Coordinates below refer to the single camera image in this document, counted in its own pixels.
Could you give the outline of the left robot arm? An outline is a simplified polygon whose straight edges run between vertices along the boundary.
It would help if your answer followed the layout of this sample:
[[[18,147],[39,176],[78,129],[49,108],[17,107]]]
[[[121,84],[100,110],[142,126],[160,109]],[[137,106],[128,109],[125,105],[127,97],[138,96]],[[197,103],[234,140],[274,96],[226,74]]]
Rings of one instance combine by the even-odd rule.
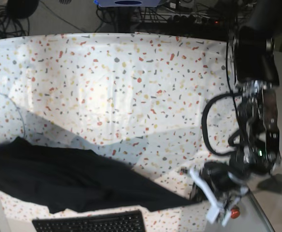
[[[210,203],[206,219],[225,226],[240,214],[239,201],[248,192],[252,175],[272,174],[282,158],[275,89],[279,74],[274,61],[274,38],[282,32],[282,0],[259,0],[245,23],[238,21],[238,7],[231,4],[226,42],[226,65],[233,65],[229,92],[211,99],[205,106],[201,125],[205,146],[209,141],[208,113],[223,98],[241,97],[235,104],[238,129],[229,137],[233,151],[228,162],[208,161],[201,170],[191,168],[194,183],[190,199]]]

